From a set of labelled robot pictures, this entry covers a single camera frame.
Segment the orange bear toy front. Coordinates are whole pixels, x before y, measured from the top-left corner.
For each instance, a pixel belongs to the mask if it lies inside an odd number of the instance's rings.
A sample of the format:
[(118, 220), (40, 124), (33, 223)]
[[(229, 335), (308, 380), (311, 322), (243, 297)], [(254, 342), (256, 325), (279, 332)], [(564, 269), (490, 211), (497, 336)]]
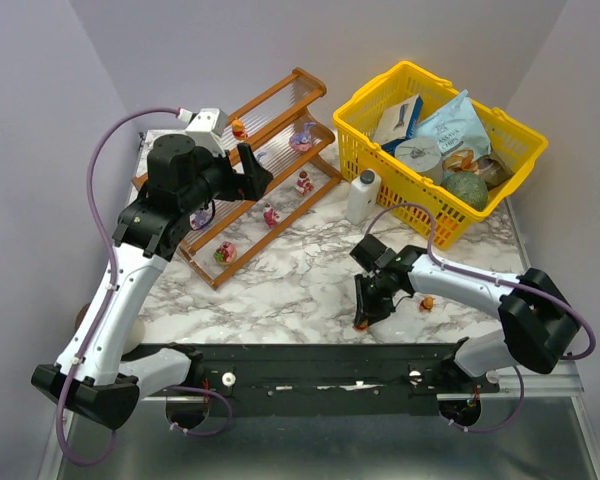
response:
[(365, 323), (362, 323), (362, 324), (360, 324), (360, 325), (354, 325), (354, 326), (353, 326), (353, 328), (354, 328), (356, 331), (360, 331), (360, 332), (362, 332), (362, 331), (365, 331), (365, 330), (368, 328), (368, 324), (365, 322)]

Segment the dark pink cake toy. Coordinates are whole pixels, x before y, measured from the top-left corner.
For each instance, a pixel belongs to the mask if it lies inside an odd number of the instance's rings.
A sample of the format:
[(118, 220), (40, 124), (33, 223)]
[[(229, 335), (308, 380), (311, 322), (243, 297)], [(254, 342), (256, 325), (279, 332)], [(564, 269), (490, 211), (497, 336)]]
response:
[(275, 210), (275, 208), (270, 203), (266, 203), (264, 206), (263, 218), (264, 218), (266, 225), (269, 228), (274, 228), (280, 222), (279, 213)]

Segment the pink white cake toy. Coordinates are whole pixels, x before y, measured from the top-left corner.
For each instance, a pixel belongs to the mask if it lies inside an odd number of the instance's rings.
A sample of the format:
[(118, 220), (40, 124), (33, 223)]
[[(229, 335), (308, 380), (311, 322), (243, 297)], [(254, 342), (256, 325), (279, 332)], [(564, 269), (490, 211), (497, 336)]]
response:
[(299, 173), (298, 178), (296, 180), (295, 189), (302, 196), (306, 196), (314, 190), (313, 182), (309, 174), (305, 170), (302, 170)]

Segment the small burger toy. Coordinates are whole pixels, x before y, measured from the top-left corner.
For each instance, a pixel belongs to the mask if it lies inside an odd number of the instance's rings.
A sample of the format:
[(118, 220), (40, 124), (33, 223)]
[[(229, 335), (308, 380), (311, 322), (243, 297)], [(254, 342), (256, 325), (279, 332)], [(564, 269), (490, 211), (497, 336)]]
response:
[(235, 139), (238, 141), (245, 141), (248, 139), (249, 135), (246, 131), (245, 125), (241, 119), (234, 119), (231, 122), (231, 130)]

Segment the purple sitting bunny toy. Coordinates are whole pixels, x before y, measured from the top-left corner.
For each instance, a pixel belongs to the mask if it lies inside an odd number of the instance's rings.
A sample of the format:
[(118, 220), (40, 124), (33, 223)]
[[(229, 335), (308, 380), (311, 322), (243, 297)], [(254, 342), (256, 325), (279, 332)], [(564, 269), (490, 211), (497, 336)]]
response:
[(190, 218), (190, 224), (193, 231), (204, 230), (211, 222), (212, 212), (209, 210), (199, 210)]

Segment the pink strawberry cake toy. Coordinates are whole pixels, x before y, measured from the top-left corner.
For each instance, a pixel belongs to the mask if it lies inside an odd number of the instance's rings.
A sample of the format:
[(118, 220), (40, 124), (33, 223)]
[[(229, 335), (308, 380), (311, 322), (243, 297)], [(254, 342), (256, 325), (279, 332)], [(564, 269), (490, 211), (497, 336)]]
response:
[(237, 247), (230, 241), (222, 242), (213, 254), (214, 260), (222, 266), (232, 264), (237, 259), (237, 256)]

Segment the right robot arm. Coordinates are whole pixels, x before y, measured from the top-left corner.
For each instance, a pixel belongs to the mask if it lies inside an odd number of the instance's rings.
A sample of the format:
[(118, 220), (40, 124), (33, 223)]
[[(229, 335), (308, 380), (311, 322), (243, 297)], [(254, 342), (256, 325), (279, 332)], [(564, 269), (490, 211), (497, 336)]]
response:
[(444, 297), (499, 320), (500, 330), (457, 343), (451, 366), (469, 378), (518, 365), (549, 374), (580, 329), (551, 278), (538, 269), (488, 272), (435, 259), (417, 246), (394, 251), (371, 234), (350, 255), (363, 270), (354, 278), (359, 330), (390, 317), (400, 291)]

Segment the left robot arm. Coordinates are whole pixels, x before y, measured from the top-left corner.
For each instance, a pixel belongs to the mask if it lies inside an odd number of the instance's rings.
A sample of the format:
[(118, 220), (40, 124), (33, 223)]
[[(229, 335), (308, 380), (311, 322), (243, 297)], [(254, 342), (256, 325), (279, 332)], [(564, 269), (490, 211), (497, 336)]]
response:
[(140, 399), (202, 377), (202, 354), (175, 344), (127, 364), (125, 342), (156, 280), (191, 230), (190, 218), (214, 200), (257, 201), (272, 174), (251, 146), (237, 146), (242, 169), (227, 151), (213, 154), (185, 134), (157, 138), (147, 178), (119, 215), (113, 258), (73, 340), (57, 360), (39, 365), (31, 383), (60, 409), (117, 430)]

